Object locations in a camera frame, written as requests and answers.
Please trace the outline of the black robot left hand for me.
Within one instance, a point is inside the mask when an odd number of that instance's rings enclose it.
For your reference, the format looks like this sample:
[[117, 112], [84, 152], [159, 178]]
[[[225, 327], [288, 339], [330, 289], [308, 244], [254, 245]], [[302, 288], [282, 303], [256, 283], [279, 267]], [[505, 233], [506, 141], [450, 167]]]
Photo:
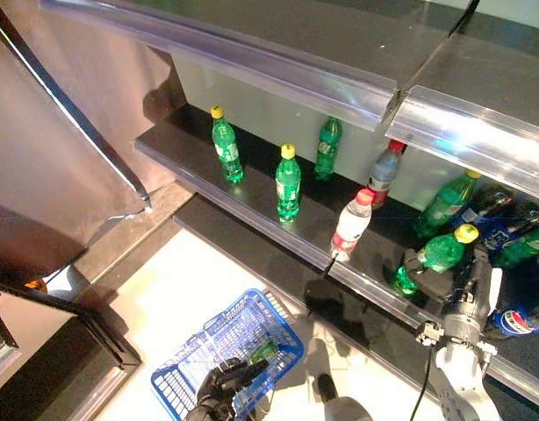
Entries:
[[234, 411], [234, 396], [249, 387], [268, 367], [265, 359], [255, 363], [236, 357], [225, 360], [212, 369], [201, 384], [197, 393], [198, 407], [229, 416]]

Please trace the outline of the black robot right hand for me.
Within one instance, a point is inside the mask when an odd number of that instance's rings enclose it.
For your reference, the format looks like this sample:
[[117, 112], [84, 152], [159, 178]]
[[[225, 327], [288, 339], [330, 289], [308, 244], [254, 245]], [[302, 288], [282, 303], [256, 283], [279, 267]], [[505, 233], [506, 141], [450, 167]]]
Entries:
[[412, 248], [405, 250], [402, 267], [418, 290], [443, 304], [443, 315], [464, 314], [475, 320], [481, 330], [484, 329], [491, 312], [492, 278], [492, 265], [484, 245], [476, 244], [465, 252], [451, 279], [426, 268], [418, 261], [418, 254]]

